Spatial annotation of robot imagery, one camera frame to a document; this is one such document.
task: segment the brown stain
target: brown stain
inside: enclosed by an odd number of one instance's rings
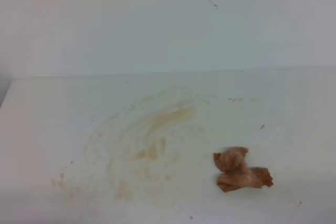
[[[139,118],[121,131],[118,142],[125,140],[128,134],[140,131],[144,132],[144,134],[139,138],[139,141],[143,140],[147,144],[152,143],[156,137],[155,135],[172,129],[175,125],[192,117],[194,106],[191,105],[191,102],[192,99],[183,100]]]
[[[149,167],[145,167],[145,168],[143,169],[143,173],[144,173],[145,178],[146,178],[147,180],[152,180],[151,171],[150,171]]]
[[[87,156],[90,154],[90,145],[89,144],[86,144],[84,146],[84,156]]]
[[[120,179],[115,199],[123,199],[126,201],[131,199],[131,190],[124,179]]]
[[[155,160],[159,157],[156,149],[156,143],[153,143],[149,148],[148,148],[148,158],[151,160]]]
[[[65,183],[63,180],[60,180],[57,182],[59,188],[61,188],[62,191],[65,191],[66,190],[66,187],[65,187]]]
[[[105,137],[105,134],[103,132],[99,132],[98,139],[101,140]]]
[[[147,157],[147,151],[146,150],[142,150],[142,151],[139,151],[135,154],[135,159],[144,159]]]
[[[197,129],[198,129],[198,132],[200,132],[200,133],[204,133],[204,129],[202,128],[202,127],[197,127]]]
[[[75,199],[78,195],[80,195],[80,193],[82,192],[82,189],[78,186],[72,188],[69,192],[68,192],[68,196],[70,200]]]
[[[155,100],[155,99],[161,98],[161,97],[164,96],[166,93],[168,93],[171,89],[172,89],[172,88],[162,90],[162,91],[160,91],[159,93],[157,93],[156,95],[149,95],[149,96],[147,96],[147,97],[142,98],[141,101],[142,101],[142,102],[151,102],[151,101],[153,101],[153,100]]]
[[[110,160],[106,166],[106,174],[110,185],[114,185],[113,181],[113,161]]]
[[[177,154],[177,153],[173,153],[173,155],[172,155],[172,160],[173,160],[174,162],[177,162],[179,159],[180,159],[179,154]]]
[[[160,139],[160,150],[161,150],[162,155],[164,155],[164,153],[165,153],[166,143],[167,143],[167,140],[166,140],[165,137]]]
[[[193,114],[192,108],[180,108],[170,113],[162,113],[149,120],[150,125],[146,137],[150,137],[153,133],[160,131],[173,122],[182,122],[191,118]]]
[[[235,98],[235,99],[233,99],[232,101],[233,101],[233,102],[235,102],[235,101],[237,101],[237,102],[241,102],[243,99],[244,99],[244,98]]]

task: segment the white table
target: white table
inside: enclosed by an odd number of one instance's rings
[[[0,220],[336,223],[335,80],[314,67],[14,81]],[[274,186],[221,192],[212,152],[228,146]]]

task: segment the meat scrap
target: meat scrap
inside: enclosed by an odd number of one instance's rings
[[[235,147],[223,153],[214,153],[214,162],[223,172],[217,179],[217,185],[223,192],[243,187],[261,188],[272,186],[273,178],[267,168],[248,168],[245,162],[247,148]]]

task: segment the brown food piece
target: brown food piece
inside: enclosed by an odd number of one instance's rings
[[[215,165],[221,172],[247,169],[244,157],[248,148],[235,147],[223,153],[214,153]]]
[[[231,148],[224,153],[214,153],[214,161],[217,168],[223,172],[218,179],[217,185],[223,192],[237,190],[243,187],[261,188],[273,185],[267,168],[248,168],[244,157],[247,148]]]
[[[219,188],[227,193],[243,187],[261,188],[262,186],[272,186],[273,178],[267,168],[249,168],[248,173],[224,173],[217,179]]]

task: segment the white wall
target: white wall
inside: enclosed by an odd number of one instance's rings
[[[0,73],[14,78],[336,64],[336,0],[0,6]]]

